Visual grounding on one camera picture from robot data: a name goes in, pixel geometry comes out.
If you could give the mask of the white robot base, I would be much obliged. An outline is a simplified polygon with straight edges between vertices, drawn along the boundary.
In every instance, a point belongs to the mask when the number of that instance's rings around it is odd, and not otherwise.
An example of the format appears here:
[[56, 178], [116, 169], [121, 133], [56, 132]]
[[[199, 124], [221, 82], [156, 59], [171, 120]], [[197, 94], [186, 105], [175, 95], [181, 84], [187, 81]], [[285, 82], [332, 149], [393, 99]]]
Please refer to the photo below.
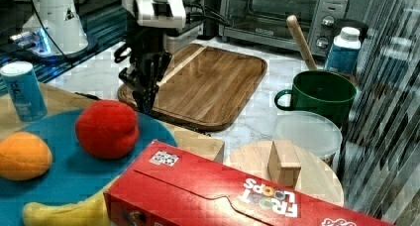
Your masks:
[[30, 0], [34, 14], [9, 42], [33, 58], [54, 62], [76, 60], [97, 48], [85, 33], [73, 0]]

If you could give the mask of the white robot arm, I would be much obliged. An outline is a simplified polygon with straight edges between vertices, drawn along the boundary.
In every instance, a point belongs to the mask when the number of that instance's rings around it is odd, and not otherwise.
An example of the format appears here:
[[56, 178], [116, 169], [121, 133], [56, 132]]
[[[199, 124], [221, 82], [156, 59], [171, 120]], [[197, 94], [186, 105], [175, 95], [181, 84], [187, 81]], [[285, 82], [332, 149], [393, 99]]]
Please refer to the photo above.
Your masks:
[[172, 53], [166, 36], [187, 24], [183, 0], [122, 0], [127, 13], [125, 43], [114, 52], [114, 62], [129, 65], [119, 78], [132, 90], [140, 112], [150, 114]]

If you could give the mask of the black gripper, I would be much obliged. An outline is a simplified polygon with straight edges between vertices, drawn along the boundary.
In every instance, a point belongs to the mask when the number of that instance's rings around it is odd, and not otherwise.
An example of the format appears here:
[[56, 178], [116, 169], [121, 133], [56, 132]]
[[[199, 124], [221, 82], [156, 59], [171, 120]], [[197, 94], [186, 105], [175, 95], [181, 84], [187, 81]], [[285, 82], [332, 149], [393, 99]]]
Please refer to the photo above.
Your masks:
[[[165, 28], [140, 26], [127, 21], [126, 44], [131, 49], [130, 63], [119, 72], [119, 78], [133, 93], [136, 101], [143, 101], [143, 112], [149, 115], [158, 93], [158, 82], [166, 71], [172, 54], [165, 47]], [[138, 71], [144, 75], [143, 84]]]

